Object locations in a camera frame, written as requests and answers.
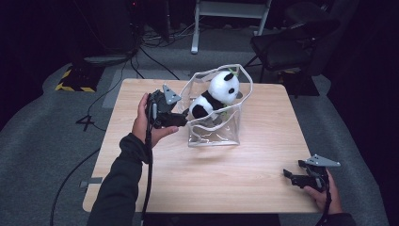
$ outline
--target panda plush toy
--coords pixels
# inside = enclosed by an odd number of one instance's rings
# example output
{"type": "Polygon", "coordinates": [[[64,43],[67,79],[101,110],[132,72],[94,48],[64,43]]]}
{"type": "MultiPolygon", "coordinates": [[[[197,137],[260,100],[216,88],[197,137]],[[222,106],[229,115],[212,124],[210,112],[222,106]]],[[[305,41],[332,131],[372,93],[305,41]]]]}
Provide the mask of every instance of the panda plush toy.
{"type": "Polygon", "coordinates": [[[239,89],[237,76],[227,71],[220,72],[211,80],[208,90],[194,100],[189,111],[195,119],[206,117],[213,111],[231,105],[235,99],[241,98],[242,93],[239,89]]]}

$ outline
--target chair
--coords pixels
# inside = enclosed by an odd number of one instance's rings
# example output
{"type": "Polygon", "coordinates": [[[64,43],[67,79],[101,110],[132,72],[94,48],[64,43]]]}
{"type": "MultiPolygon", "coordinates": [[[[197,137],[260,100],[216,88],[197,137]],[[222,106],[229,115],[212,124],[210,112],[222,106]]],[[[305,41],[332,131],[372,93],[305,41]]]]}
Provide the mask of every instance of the chair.
{"type": "Polygon", "coordinates": [[[260,83],[262,83],[264,70],[281,72],[290,69],[300,69],[303,76],[295,88],[295,97],[302,85],[311,76],[306,74],[306,69],[312,60],[312,50],[317,42],[338,28],[340,22],[336,19],[298,23],[283,29],[277,34],[254,36],[250,45],[255,52],[244,68],[262,65],[260,83]],[[261,64],[251,65],[256,59],[261,64]]]}

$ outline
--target table top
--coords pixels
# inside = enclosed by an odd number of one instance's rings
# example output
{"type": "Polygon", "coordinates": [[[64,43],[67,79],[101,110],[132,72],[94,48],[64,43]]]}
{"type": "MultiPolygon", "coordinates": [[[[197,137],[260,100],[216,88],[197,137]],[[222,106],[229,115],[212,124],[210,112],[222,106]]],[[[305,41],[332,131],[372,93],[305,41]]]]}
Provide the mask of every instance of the table top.
{"type": "MultiPolygon", "coordinates": [[[[179,93],[186,81],[125,79],[92,177],[105,177],[120,154],[145,92],[166,84],[179,93]]],[[[295,112],[282,85],[254,84],[244,102],[238,146],[189,148],[188,128],[153,148],[153,213],[315,213],[317,206],[282,174],[306,174],[297,160],[310,156],[295,112]]],[[[143,165],[136,211],[142,210],[148,166],[143,165]]],[[[90,184],[83,208],[90,211],[100,185],[90,184]]]]}

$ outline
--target dark sleeve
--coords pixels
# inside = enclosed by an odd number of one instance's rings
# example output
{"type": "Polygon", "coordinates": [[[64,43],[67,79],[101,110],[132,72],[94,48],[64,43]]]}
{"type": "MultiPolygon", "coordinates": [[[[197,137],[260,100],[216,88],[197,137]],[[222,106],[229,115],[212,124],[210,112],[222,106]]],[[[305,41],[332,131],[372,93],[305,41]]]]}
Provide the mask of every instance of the dark sleeve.
{"type": "Polygon", "coordinates": [[[120,156],[105,177],[88,225],[132,225],[142,161],[148,163],[144,143],[129,134],[120,141],[120,156]]]}
{"type": "Polygon", "coordinates": [[[355,220],[347,213],[328,215],[326,226],[356,226],[355,220]]]}

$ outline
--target panda face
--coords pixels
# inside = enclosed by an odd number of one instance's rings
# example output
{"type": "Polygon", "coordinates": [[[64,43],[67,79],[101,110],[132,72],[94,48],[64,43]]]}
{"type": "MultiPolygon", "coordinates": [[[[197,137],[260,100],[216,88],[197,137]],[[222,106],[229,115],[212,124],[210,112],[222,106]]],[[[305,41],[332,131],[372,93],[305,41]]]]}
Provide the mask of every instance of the panda face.
{"type": "Polygon", "coordinates": [[[213,98],[225,105],[231,105],[237,98],[240,83],[237,76],[230,72],[220,72],[214,77],[208,91],[213,98]]]}

